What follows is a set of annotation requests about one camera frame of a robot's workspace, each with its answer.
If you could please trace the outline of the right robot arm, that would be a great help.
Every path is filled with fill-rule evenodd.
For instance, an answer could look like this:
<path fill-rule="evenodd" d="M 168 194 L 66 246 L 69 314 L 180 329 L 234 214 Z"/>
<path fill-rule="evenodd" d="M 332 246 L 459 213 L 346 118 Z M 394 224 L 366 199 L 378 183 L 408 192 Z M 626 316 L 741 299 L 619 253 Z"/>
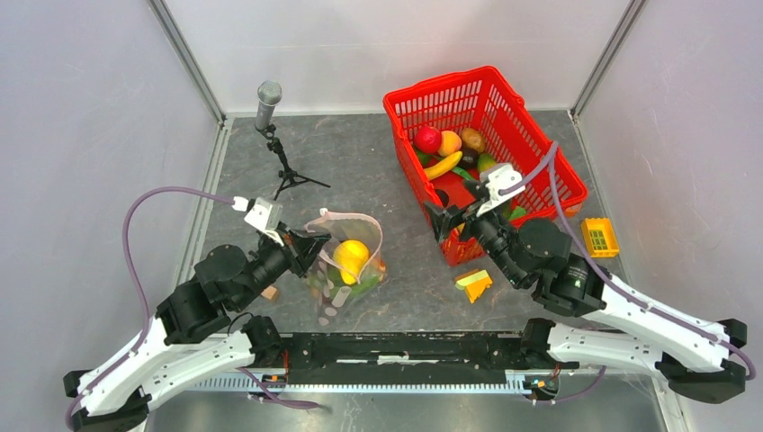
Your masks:
<path fill-rule="evenodd" d="M 719 404 L 745 391 L 751 368 L 741 362 L 747 327 L 737 319 L 707 321 L 655 301 L 604 267 L 575 254 L 572 238 L 553 221 L 532 218 L 519 227 L 489 206 L 488 187 L 470 181 L 468 206 L 424 210 L 435 237 L 454 229 L 477 242 L 518 290 L 547 311 L 597 322 L 600 330 L 530 319 L 519 344 L 532 367 L 591 364 L 663 379 L 675 393 Z"/>

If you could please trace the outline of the red plastic shopping basket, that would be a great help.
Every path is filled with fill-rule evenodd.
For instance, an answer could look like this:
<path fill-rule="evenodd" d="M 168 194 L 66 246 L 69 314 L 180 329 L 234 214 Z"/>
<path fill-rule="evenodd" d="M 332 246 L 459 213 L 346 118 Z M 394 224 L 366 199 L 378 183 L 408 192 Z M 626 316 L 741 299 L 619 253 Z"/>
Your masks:
<path fill-rule="evenodd" d="M 525 108 L 524 99 L 493 66 L 452 72 L 429 78 L 415 85 L 387 93 L 382 99 L 390 119 L 399 164 L 419 202 L 442 203 L 444 207 L 465 207 L 473 200 L 463 185 L 495 163 L 508 163 L 527 175 L 549 150 L 552 141 Z M 458 135 L 462 141 L 462 161 L 437 178 L 426 170 L 445 156 L 428 142 L 429 130 L 444 134 L 451 148 Z M 554 182 L 562 213 L 585 202 L 588 189 L 557 150 Z M 558 213 L 552 203 L 547 171 L 531 180 L 525 190 L 509 202 L 504 211 L 515 227 L 532 218 L 554 219 Z M 476 240 L 459 241 L 460 227 L 440 246 L 449 266 L 465 264 L 483 255 Z"/>

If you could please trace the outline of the dark toy plum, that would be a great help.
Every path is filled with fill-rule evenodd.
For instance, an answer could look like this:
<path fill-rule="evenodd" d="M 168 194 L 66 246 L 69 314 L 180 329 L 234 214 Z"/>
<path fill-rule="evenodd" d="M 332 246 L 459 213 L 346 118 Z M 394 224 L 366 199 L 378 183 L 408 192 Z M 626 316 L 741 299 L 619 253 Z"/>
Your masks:
<path fill-rule="evenodd" d="M 475 169 L 479 155 L 480 152 L 473 148 L 463 148 L 458 166 L 466 170 Z"/>

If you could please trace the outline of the brown toy potato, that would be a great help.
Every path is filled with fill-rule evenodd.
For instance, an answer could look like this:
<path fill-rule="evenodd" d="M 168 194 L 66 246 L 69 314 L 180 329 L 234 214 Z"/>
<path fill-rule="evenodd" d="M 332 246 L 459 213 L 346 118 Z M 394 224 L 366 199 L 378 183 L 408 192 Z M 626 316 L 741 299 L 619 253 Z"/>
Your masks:
<path fill-rule="evenodd" d="M 464 128 L 461 132 L 462 145 L 478 153 L 486 150 L 487 144 L 482 134 L 473 128 Z"/>

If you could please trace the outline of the red toy apple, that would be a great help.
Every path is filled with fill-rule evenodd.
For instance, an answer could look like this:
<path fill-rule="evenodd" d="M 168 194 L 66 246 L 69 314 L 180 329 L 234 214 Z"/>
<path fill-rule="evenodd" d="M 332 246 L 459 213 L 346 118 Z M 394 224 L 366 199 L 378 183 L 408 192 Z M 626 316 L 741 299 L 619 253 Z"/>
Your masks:
<path fill-rule="evenodd" d="M 416 132 L 412 143 L 420 152 L 434 155 L 438 153 L 441 147 L 442 135 L 438 129 L 425 125 Z"/>

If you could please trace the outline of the yellow toy banana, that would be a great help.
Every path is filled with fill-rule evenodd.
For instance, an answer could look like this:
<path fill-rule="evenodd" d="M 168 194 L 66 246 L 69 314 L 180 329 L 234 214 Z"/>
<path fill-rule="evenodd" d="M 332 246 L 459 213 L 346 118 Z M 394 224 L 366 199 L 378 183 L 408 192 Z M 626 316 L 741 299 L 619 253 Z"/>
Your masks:
<path fill-rule="evenodd" d="M 427 180 L 435 180 L 440 176 L 450 172 L 454 167 L 457 167 L 461 162 L 462 152 L 455 151 L 454 153 L 442 158 L 434 165 L 424 169 L 424 173 Z"/>

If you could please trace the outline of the green chili pepper toy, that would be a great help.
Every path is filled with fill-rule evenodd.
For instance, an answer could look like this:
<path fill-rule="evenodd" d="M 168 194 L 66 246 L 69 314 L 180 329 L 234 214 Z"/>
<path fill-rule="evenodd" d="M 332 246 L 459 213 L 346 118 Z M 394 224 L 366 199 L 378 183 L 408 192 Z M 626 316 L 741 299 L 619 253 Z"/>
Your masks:
<path fill-rule="evenodd" d="M 458 166 L 453 167 L 452 172 L 465 180 L 472 180 L 472 181 L 475 180 L 475 178 L 467 170 L 460 168 Z"/>

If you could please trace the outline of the yellow toy crate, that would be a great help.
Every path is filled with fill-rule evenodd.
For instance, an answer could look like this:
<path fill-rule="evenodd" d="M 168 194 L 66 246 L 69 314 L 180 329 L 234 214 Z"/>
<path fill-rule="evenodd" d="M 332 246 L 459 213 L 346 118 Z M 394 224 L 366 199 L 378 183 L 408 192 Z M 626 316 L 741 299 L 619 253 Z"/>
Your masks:
<path fill-rule="evenodd" d="M 580 227 L 587 252 L 593 258 L 611 258 L 619 255 L 619 244 L 608 218 L 586 218 Z"/>

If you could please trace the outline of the yellow toy cheese wedge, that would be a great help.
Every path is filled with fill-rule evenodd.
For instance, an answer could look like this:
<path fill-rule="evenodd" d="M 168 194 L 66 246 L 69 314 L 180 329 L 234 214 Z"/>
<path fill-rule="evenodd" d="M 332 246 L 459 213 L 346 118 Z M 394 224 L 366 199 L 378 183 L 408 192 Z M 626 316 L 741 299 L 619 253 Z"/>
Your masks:
<path fill-rule="evenodd" d="M 492 285 L 492 278 L 484 269 L 459 275 L 454 280 L 454 286 L 465 293 L 470 303 L 475 303 Z"/>

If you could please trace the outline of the orange toy tomato slice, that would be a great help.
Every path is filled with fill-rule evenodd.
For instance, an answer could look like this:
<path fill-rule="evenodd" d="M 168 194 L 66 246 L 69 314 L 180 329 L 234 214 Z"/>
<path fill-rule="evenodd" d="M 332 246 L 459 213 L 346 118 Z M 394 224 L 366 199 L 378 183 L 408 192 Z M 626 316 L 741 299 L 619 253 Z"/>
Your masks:
<path fill-rule="evenodd" d="M 582 207 L 583 207 L 582 202 L 575 205 L 571 205 L 569 207 L 565 207 L 563 209 L 563 214 L 566 218 L 572 218 L 576 216 L 582 210 Z"/>

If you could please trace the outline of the orange toy fruit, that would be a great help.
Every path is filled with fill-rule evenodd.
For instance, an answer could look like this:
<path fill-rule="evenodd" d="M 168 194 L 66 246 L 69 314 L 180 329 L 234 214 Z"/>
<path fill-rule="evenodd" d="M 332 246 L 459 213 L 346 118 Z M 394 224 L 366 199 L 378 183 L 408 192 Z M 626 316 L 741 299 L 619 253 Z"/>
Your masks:
<path fill-rule="evenodd" d="M 452 130 L 441 131 L 441 143 L 437 150 L 440 157 L 448 157 L 462 148 L 462 139 L 458 133 Z"/>

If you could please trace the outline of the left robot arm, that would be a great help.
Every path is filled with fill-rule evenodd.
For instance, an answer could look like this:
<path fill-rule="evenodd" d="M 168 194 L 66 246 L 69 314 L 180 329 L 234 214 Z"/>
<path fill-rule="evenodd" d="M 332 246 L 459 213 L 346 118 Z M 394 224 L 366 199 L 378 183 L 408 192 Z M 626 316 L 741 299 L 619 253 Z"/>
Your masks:
<path fill-rule="evenodd" d="M 280 224 L 280 241 L 260 238 L 256 251 L 230 244 L 214 248 L 157 306 L 119 354 L 91 371 L 63 379 L 73 405 L 73 431 L 129 431 L 177 393 L 212 376 L 250 365 L 273 366 L 283 358 L 274 322 L 253 316 L 232 331 L 232 313 L 248 306 L 284 273 L 303 277 L 330 241 L 328 234 Z"/>

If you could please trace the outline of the clear zip top bag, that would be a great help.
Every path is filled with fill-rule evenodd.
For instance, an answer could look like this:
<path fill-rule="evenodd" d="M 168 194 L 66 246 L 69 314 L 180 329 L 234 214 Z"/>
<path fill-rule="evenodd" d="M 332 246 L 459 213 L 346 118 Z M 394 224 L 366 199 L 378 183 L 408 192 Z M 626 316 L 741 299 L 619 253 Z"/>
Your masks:
<path fill-rule="evenodd" d="M 330 236 L 304 277 L 314 299 L 317 323 L 329 328 L 385 279 L 382 226 L 364 213 L 322 208 L 305 229 Z"/>

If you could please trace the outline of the microphone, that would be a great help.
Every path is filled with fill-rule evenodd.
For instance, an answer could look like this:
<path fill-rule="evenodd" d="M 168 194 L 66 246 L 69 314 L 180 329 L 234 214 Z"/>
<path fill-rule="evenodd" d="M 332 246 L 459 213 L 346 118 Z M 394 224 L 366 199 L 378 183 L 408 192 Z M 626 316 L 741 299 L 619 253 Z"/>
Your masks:
<path fill-rule="evenodd" d="M 265 80 L 257 88 L 258 106 L 255 117 L 256 130 L 266 139 L 266 147 L 279 159 L 282 169 L 278 171 L 281 183 L 274 193 L 276 201 L 283 191 L 305 184 L 315 184 L 330 188 L 331 185 L 301 175 L 290 166 L 289 159 L 284 151 L 281 140 L 276 136 L 276 126 L 273 124 L 273 116 L 276 106 L 282 101 L 283 89 L 273 80 Z"/>

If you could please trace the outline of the green toy bean pod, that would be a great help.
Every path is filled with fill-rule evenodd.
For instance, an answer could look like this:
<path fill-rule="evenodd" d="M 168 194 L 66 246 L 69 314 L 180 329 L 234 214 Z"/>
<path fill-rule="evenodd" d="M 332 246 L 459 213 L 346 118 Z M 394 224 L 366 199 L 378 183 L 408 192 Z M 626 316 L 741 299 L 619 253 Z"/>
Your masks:
<path fill-rule="evenodd" d="M 350 289 L 348 299 L 353 300 L 363 296 L 369 290 L 376 287 L 383 280 L 383 275 L 378 272 L 371 272 L 370 274 L 367 274 L 360 283 L 345 284 L 340 276 L 339 270 L 335 267 L 330 267 L 328 269 L 328 280 L 333 284 L 329 290 L 329 298 L 335 298 L 340 289 L 346 286 Z"/>

